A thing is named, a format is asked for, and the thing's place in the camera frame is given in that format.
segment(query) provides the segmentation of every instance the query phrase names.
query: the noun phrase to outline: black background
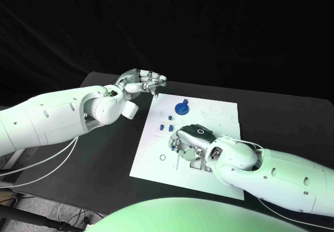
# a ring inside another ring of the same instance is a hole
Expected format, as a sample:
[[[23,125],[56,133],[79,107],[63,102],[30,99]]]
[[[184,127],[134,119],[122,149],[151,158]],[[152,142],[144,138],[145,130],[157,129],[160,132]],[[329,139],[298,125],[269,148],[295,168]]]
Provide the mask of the black background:
[[[332,101],[331,5],[305,1],[0,2],[0,104],[90,71]]]

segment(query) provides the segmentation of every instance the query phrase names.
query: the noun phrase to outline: table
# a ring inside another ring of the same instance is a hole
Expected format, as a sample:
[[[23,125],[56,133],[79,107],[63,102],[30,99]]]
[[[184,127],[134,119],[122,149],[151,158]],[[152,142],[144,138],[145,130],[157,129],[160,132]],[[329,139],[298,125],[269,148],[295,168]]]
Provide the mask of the table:
[[[116,78],[116,75],[92,72],[82,87],[113,84]],[[171,81],[160,87],[160,92],[237,103],[243,140],[334,168],[334,107],[327,100]],[[240,201],[128,176],[151,98],[151,94],[141,94],[132,100],[139,106],[135,118],[129,120],[119,116],[113,124],[80,136],[73,153],[54,173],[36,183],[16,187],[14,191],[103,214],[155,198],[191,197],[233,204],[282,219],[246,192],[244,201]],[[30,164],[50,157],[67,143],[39,147]],[[67,152],[24,170],[16,184],[47,174]],[[268,206],[292,219],[332,227],[334,218],[296,213],[269,203]],[[321,231],[316,227],[293,224],[309,231]]]

